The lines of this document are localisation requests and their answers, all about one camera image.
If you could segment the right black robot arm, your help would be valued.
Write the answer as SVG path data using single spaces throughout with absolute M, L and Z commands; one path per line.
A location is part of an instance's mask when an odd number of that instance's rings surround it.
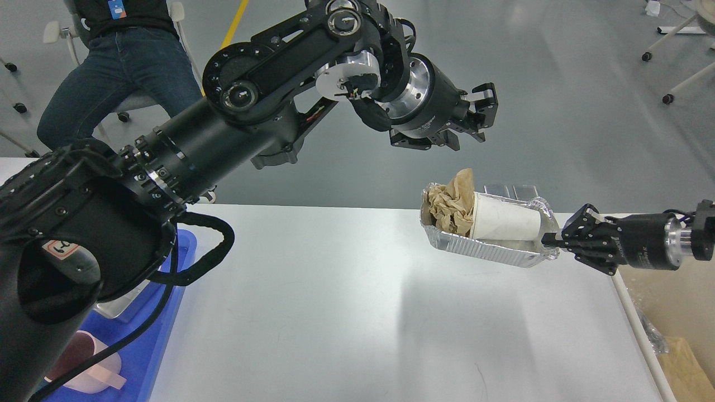
M 620 266 L 651 270 L 678 270 L 684 258 L 713 258 L 713 201 L 704 199 L 694 211 L 667 209 L 662 213 L 603 216 L 592 204 L 573 214 L 564 228 L 541 237 L 606 275 Z

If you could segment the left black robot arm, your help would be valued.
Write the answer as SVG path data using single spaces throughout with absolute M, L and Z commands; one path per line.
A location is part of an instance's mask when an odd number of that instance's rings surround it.
M 95 139 L 48 153 L 2 185 L 2 400 L 31 399 L 97 303 L 143 280 L 187 286 L 234 234 L 186 206 L 250 161 L 297 162 L 340 101 L 394 147 L 483 142 L 493 83 L 470 92 L 414 53 L 409 21 L 376 1 L 309 1 L 205 66 L 199 102 L 113 152 Z

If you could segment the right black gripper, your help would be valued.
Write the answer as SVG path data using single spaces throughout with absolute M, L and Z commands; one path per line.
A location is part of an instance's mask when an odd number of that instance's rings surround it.
M 625 264 L 634 268 L 677 270 L 694 257 L 692 229 L 674 213 L 603 216 L 592 204 L 585 204 L 567 219 L 562 229 L 541 237 L 545 247 L 562 249 L 616 249 Z M 577 262 L 614 276 L 622 256 L 618 253 L 574 250 Z

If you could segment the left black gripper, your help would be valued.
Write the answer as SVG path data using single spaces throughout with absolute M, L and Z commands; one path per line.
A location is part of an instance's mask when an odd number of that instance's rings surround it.
M 432 145 L 460 150 L 459 134 L 469 135 L 479 143 L 486 140 L 480 131 L 493 127 L 498 111 L 498 97 L 493 83 L 460 92 L 422 54 L 409 56 L 408 83 L 396 99 L 381 103 L 390 117 L 390 144 L 414 150 L 429 150 Z M 467 114 L 470 125 L 453 123 Z

